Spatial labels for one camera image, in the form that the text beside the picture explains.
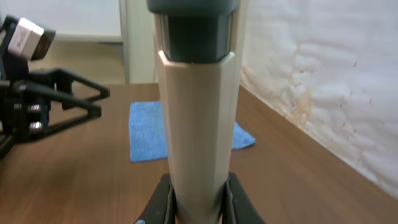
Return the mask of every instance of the folded cloth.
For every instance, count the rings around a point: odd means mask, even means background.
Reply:
[[[131,103],[129,118],[130,161],[141,162],[167,157],[166,137],[160,102]],[[256,140],[237,123],[233,149],[251,146]]]

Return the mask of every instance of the wooden table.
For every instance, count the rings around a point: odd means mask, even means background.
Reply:
[[[129,104],[159,100],[159,91],[110,88],[102,118],[18,145],[0,163],[0,223],[127,224],[141,214],[169,168],[166,159],[129,162]],[[78,113],[55,106],[52,119]],[[230,169],[268,224],[398,223],[393,198],[244,88],[236,120],[257,143],[234,151]]]

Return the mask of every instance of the whiteboard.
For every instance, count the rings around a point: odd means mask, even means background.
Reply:
[[[57,39],[119,42],[119,0],[1,0],[0,15],[25,17]]]

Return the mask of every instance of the blue towel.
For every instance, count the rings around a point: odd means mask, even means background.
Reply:
[[[131,103],[129,118],[131,162],[167,157],[162,105],[160,102]],[[235,123],[233,149],[253,145],[256,140]]]

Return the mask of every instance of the plastic sheet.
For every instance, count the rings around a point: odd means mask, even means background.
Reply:
[[[243,85],[398,198],[398,1],[250,0]]]

